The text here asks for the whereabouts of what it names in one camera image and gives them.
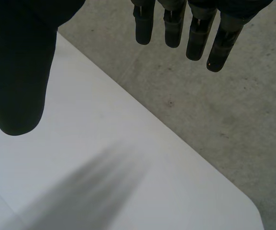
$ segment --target white table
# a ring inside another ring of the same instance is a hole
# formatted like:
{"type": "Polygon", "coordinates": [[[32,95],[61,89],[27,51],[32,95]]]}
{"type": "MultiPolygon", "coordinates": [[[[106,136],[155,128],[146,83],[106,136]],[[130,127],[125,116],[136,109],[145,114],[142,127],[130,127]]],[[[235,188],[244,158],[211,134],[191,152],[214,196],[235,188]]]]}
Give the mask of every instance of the white table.
{"type": "Polygon", "coordinates": [[[39,126],[0,131],[0,230],[67,225],[263,230],[246,195],[58,35],[39,126]]]}

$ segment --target robotic hand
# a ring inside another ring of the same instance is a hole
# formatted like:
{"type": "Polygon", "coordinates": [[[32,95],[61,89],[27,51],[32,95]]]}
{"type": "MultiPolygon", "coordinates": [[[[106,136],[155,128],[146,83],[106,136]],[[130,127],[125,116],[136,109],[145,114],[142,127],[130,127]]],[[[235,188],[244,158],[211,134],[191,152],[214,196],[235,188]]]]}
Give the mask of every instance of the robotic hand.
{"type": "MultiPolygon", "coordinates": [[[[150,42],[156,0],[131,0],[136,22],[136,40],[142,45],[150,42]]],[[[171,48],[180,44],[186,0],[158,0],[165,9],[165,40],[171,48]]],[[[189,32],[187,58],[201,58],[217,9],[221,22],[210,51],[207,69],[220,71],[232,50],[243,26],[273,0],[188,0],[193,17],[189,32]]]]}

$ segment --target concrete floor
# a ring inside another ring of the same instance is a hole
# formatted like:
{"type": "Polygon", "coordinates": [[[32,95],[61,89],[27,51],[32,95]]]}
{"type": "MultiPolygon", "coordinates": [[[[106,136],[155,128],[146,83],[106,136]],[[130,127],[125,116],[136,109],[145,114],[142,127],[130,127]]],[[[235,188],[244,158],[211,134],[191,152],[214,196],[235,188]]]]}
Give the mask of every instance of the concrete floor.
{"type": "Polygon", "coordinates": [[[191,13],[180,46],[164,43],[163,9],[153,38],[134,38],[129,0],[87,0],[59,32],[247,194],[266,230],[276,230],[276,1],[242,31],[222,71],[186,59],[191,13]]]}

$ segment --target white surface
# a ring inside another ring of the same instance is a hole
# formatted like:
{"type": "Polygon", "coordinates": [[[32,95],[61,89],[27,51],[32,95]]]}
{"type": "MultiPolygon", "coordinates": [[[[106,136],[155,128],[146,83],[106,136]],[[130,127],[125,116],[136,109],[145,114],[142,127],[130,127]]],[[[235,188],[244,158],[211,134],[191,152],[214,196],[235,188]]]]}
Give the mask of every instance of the white surface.
{"type": "Polygon", "coordinates": [[[246,195],[60,35],[39,126],[0,131],[0,222],[30,225],[26,210],[112,146],[150,168],[110,230],[263,229],[246,195]]]}

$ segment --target gray floor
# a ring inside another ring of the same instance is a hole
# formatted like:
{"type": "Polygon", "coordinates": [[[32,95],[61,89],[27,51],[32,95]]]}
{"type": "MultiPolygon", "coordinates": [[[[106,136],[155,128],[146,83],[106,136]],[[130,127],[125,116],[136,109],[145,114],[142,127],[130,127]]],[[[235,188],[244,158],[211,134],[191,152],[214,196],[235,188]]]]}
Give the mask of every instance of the gray floor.
{"type": "Polygon", "coordinates": [[[246,193],[266,230],[276,230],[276,1],[243,30],[224,69],[186,59],[182,42],[164,43],[163,9],[155,10],[149,45],[135,42],[129,0],[87,0],[59,32],[246,193]]]}

